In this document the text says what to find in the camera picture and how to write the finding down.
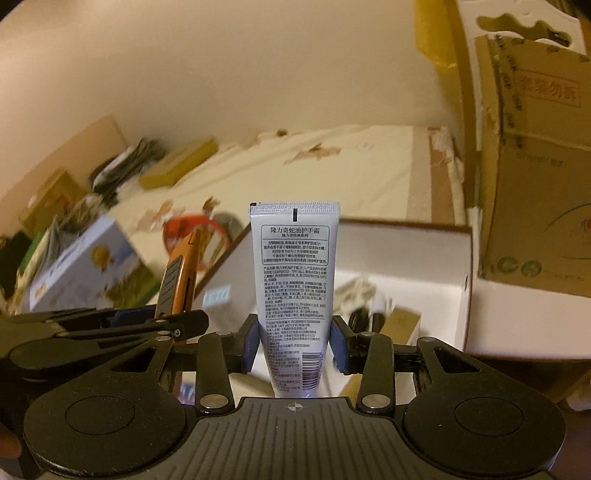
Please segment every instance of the green item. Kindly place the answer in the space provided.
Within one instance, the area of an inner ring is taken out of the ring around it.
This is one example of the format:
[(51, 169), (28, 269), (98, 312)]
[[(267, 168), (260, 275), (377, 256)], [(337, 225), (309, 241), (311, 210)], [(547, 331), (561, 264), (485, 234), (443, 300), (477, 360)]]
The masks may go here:
[(143, 263), (119, 283), (105, 291), (105, 297), (113, 301), (113, 308), (131, 309), (145, 305), (158, 292), (160, 280)]
[(27, 265), (31, 261), (31, 257), (33, 256), (33, 253), (35, 253), (35, 250), (37, 250), (37, 246), (41, 242), (43, 235), (45, 235), (45, 232), (39, 232), (38, 234), (35, 235), (35, 237), (33, 237), (33, 240), (31, 241), (31, 245), (29, 246), (27, 253), (25, 253), (25, 256), (22, 258), (21, 264), (18, 266), (18, 274), (19, 275), (22, 275), (24, 273)]

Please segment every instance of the white box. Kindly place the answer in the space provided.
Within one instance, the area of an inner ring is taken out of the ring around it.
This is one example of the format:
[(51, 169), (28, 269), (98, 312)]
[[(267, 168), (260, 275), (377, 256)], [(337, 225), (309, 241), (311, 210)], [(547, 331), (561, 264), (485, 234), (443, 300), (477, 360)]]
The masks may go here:
[(468, 214), (476, 259), (468, 353), (541, 361), (591, 359), (591, 299), (479, 278), (482, 212), (474, 207)]
[[(469, 228), (341, 219), (335, 288), (360, 274), (369, 275), (369, 280), (392, 298), (393, 306), (421, 313), (420, 336), (434, 336), (464, 350), (472, 292)], [(220, 306), (204, 309), (210, 316), (208, 332), (235, 332), (247, 315), (256, 312), (250, 226), (197, 285), (193, 308), (202, 308), (208, 291), (228, 285), (231, 295), (223, 310)], [(250, 375), (269, 381), (262, 347)], [(398, 377), (397, 402), (406, 403), (414, 396), (411, 375)], [(328, 347), (321, 380), (324, 393), (338, 395), (347, 380), (334, 369)]]

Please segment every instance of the red object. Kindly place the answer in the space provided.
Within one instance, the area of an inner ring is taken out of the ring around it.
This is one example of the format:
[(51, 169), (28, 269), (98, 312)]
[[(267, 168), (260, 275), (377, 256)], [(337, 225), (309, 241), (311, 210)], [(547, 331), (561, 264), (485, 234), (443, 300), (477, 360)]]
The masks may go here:
[[(204, 230), (213, 230), (214, 233), (218, 233), (222, 236), (225, 243), (224, 249), (230, 246), (230, 239), (224, 228), (214, 220), (205, 215), (184, 215), (180, 217), (173, 217), (166, 221), (162, 229), (162, 240), (164, 242), (164, 248), (170, 255), (177, 245), (183, 238), (193, 232), (195, 229), (200, 228)], [(209, 265), (204, 264), (203, 261), (199, 261), (197, 265), (198, 271), (207, 270)]]

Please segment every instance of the hand cream tube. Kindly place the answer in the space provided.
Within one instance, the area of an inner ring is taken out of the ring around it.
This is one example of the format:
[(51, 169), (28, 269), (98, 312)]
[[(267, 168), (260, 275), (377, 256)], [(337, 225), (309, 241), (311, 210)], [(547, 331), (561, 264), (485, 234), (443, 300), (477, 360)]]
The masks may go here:
[(336, 202), (251, 203), (256, 311), (276, 397), (317, 395), (339, 215)]

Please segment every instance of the cardboard box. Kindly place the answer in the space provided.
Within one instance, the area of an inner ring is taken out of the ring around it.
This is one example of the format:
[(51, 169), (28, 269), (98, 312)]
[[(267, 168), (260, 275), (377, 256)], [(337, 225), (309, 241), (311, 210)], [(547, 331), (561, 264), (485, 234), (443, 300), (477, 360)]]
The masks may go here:
[(35, 280), (29, 305), (32, 312), (137, 307), (159, 286), (115, 221), (103, 216)]
[(187, 173), (197, 168), (218, 150), (217, 142), (211, 138), (206, 142), (193, 141), (167, 154), (139, 176), (144, 190), (172, 187)]
[[(468, 213), (477, 259), (482, 212), (474, 208)], [(475, 268), (466, 351), (544, 362), (591, 359), (589, 310), (589, 297), (484, 280)]]
[(69, 208), (82, 200), (84, 191), (63, 168), (58, 168), (31, 197), (19, 216), (23, 231), (29, 238), (45, 231), (54, 217), (62, 220)]
[(21, 229), (19, 214), (57, 168), (67, 170), (78, 185), (90, 190), (92, 171), (126, 148), (127, 143), (112, 115), (106, 115), (78, 132), (40, 160), (0, 199), (0, 231), (13, 235)]
[(591, 61), (478, 38), (483, 98), (480, 272), (591, 296)]
[[(335, 287), (366, 274), (394, 306), (421, 313), (419, 336), (432, 335), (463, 350), (472, 292), (472, 237), (463, 227), (341, 219), (337, 237)], [(209, 307), (210, 291), (229, 292)], [(237, 331), (256, 312), (252, 236), (248, 226), (196, 287), (194, 309), (209, 315), (209, 330)], [(321, 387), (338, 396), (346, 377), (333, 366), (330, 347)], [(268, 394), (270, 378), (260, 347), (249, 375), (230, 378), (237, 400), (242, 394)], [(414, 397), (412, 374), (397, 375), (397, 402)]]

